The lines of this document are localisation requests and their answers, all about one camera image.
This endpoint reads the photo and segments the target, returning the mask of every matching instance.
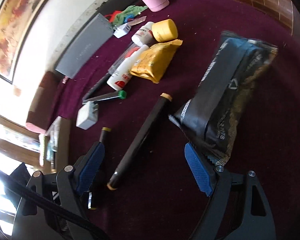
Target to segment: blue gripper pad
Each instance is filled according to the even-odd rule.
[[[97,171],[99,170],[104,157],[105,147],[103,143],[98,143],[86,165],[79,174],[77,180],[77,188],[75,190],[79,196],[89,190],[89,187],[92,184],[93,179]]]
[[[216,185],[216,175],[213,167],[203,155],[197,154],[190,143],[185,146],[185,157],[200,191],[210,197]]]

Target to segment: framed painting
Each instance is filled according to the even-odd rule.
[[[0,77],[11,84],[25,38],[47,1],[3,0],[0,6]]]

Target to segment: yellow packet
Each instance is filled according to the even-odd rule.
[[[181,44],[182,40],[174,40],[152,45],[141,53],[130,73],[137,77],[149,79],[155,84],[159,83]]]

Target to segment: green cloth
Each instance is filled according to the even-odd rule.
[[[113,22],[112,25],[113,26],[119,26],[122,25],[124,23],[124,18],[129,15],[129,14],[133,14],[133,16],[137,16],[138,13],[143,12],[145,9],[147,9],[147,6],[135,6],[135,5],[130,5],[128,6],[123,12],[118,13]]]

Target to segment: black cable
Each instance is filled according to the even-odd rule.
[[[57,216],[82,227],[91,233],[93,233],[99,240],[110,240],[107,234],[88,220],[66,210],[65,208],[57,205],[56,203],[42,197],[38,193],[30,190],[29,188],[21,185],[15,179],[0,171],[0,180],[6,188],[14,192],[15,194],[31,201],[38,207],[56,214]]]

